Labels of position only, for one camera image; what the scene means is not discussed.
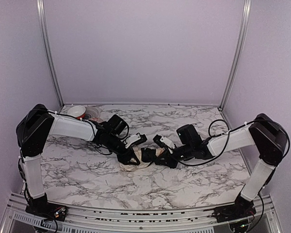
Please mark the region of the cream and black umbrella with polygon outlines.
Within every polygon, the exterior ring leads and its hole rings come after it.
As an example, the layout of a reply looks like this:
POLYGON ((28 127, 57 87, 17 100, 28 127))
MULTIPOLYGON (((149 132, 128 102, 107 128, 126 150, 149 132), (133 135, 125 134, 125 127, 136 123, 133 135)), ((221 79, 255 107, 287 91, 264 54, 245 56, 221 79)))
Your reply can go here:
POLYGON ((154 163, 159 156, 164 153, 165 149, 151 149, 133 147, 129 154, 130 158, 127 161, 121 159, 119 166, 122 171, 133 172, 138 169, 143 169, 154 163))

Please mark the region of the red patterned bowl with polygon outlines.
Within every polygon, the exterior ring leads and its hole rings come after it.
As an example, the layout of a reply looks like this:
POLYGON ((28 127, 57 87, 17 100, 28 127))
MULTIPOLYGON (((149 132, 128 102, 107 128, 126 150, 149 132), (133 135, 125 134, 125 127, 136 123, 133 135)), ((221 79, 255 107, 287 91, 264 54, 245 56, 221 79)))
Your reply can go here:
POLYGON ((104 120, 99 118, 99 117, 92 117, 92 118, 89 119, 89 121, 102 123, 104 120))

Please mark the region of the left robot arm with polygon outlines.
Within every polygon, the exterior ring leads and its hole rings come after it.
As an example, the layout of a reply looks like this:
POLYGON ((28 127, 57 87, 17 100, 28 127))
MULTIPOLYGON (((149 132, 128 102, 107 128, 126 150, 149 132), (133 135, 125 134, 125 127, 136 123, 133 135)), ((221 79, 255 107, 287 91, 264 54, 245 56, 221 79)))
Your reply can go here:
POLYGON ((66 217, 67 207, 50 203, 43 187, 40 158, 48 136, 59 135, 93 142, 115 153, 120 163, 139 165, 140 160, 132 147, 145 142, 147 137, 137 133, 121 138, 123 130, 128 129, 128 124, 117 115, 97 123, 51 112, 43 104, 36 105, 16 128, 20 147, 18 169, 25 183, 24 194, 28 202, 26 212, 58 221, 64 221, 66 217))

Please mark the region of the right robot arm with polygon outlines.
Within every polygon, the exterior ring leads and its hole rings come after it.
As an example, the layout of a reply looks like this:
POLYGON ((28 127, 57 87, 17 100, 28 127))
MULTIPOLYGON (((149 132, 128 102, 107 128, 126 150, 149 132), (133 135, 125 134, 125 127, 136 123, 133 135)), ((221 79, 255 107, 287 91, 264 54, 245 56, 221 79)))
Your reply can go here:
POLYGON ((165 136, 156 135, 153 141, 162 148, 163 154, 155 161, 158 165, 175 168, 178 164, 190 166, 191 159, 200 160, 199 166, 209 164, 227 152, 238 150, 244 153, 253 148, 257 162, 250 169, 250 177, 232 204, 225 204, 213 210, 217 222, 237 220, 256 214, 254 199, 269 183, 276 168, 287 156, 291 142, 286 130, 266 114, 244 122, 234 129, 202 139, 192 124, 177 129, 181 146, 165 136))

